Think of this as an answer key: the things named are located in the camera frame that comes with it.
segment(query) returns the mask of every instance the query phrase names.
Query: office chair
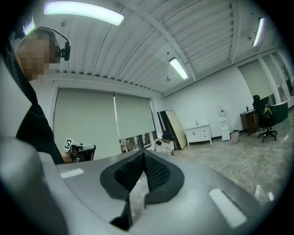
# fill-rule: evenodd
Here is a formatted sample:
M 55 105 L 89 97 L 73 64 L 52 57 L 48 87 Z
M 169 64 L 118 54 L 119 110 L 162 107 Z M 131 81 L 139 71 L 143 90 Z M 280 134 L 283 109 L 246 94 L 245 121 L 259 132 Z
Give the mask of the office chair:
M 277 140 L 277 131 L 272 131 L 271 127 L 274 126 L 276 123 L 273 120 L 272 113 L 270 108 L 266 107 L 264 100 L 260 100 L 259 95 L 253 96 L 253 107 L 256 110 L 256 113 L 259 117 L 258 124 L 263 128 L 266 129 L 266 132 L 258 134 L 257 138 L 263 135 L 262 143 L 265 142 L 265 138 L 269 135 L 273 136 L 275 141 Z

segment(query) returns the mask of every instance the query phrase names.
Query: white ceiling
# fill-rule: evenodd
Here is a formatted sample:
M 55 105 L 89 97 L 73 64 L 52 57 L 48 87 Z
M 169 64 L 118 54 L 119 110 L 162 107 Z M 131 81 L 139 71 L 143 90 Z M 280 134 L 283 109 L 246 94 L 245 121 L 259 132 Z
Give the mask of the white ceiling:
M 43 2 L 36 5 L 35 25 L 55 28 L 71 41 L 69 62 L 62 60 L 57 73 L 115 79 L 163 96 L 282 43 L 267 15 L 249 0 L 83 2 L 125 18 L 114 26 L 82 16 L 44 16 Z M 266 23 L 258 46 L 252 47 L 259 17 L 266 17 Z M 64 39 L 57 39 L 63 46 Z M 183 65 L 188 79 L 183 80 L 169 64 L 172 57 Z

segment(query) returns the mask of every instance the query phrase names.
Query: white cabinet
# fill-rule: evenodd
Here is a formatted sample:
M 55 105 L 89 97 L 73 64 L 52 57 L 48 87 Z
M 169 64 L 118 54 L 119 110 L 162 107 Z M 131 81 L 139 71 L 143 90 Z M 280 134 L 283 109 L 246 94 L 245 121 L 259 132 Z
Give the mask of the white cabinet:
M 200 141 L 208 141 L 208 140 L 210 140 L 210 144 L 212 144 L 210 128 L 208 124 L 187 128 L 186 137 L 187 137 L 188 146 L 189 146 L 189 143 L 191 142 L 200 142 Z

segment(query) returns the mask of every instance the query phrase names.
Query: door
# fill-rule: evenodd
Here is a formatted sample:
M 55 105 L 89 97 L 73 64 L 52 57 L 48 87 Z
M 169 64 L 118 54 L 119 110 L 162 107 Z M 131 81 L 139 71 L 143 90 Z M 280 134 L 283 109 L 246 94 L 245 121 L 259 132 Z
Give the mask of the door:
M 189 130 L 186 130 L 186 135 L 187 135 L 187 140 L 189 142 L 193 142 L 194 139 L 195 139 L 195 136 L 194 136 L 194 129 L 189 129 Z
M 194 140 L 202 141 L 202 130 L 194 129 Z

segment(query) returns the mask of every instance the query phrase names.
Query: gray plastic surface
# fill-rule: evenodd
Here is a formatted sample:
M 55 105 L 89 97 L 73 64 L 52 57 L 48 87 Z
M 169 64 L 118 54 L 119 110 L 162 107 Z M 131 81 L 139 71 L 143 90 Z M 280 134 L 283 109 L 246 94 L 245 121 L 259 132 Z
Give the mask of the gray plastic surface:
M 259 216 L 260 206 L 254 198 L 213 169 L 164 153 L 150 152 L 178 166 L 185 175 L 185 182 L 180 192 L 169 202 L 147 205 L 139 220 L 130 228 L 131 234 L 235 234 L 245 231 Z M 64 181 L 86 206 L 110 221 L 121 214 L 124 202 L 120 204 L 108 196 L 101 186 L 99 175 L 107 166 L 132 153 L 93 162 L 57 165 L 57 169 L 63 173 L 81 168 L 83 174 Z M 209 196 L 209 192 L 215 188 L 221 189 L 246 215 L 248 220 L 244 224 L 235 229 L 229 226 Z
M 100 183 L 100 174 L 108 166 L 131 156 L 133 152 L 127 152 L 100 160 L 57 165 L 59 173 L 82 169 L 83 174 L 64 179 L 66 185 L 76 197 L 101 218 L 110 222 L 120 216 L 125 202 L 111 198 Z
M 18 202 L 20 208 L 39 226 L 45 227 L 52 234 L 127 233 L 108 223 L 122 213 L 125 202 L 112 199 L 102 188 L 99 178 L 107 166 L 129 157 L 134 152 L 90 162 L 56 166 L 50 155 L 39 153 L 38 157 L 33 147 L 18 140 L 1 140 L 0 146 L 1 180 L 7 185 L 10 195 Z M 170 201 L 147 205 L 128 233 L 240 234 L 249 231 L 255 224 L 260 215 L 260 206 L 242 188 L 204 165 L 186 162 L 163 153 L 155 154 L 182 170 L 185 176 L 184 185 Z M 61 178 L 60 173 L 78 168 L 84 172 L 66 179 Z M 229 226 L 209 196 L 209 192 L 215 188 L 221 189 L 245 214 L 245 223 L 235 229 Z M 42 196 L 42 200 L 36 200 L 32 193 Z M 50 221 L 50 218 L 54 218 L 52 215 L 61 220 Z

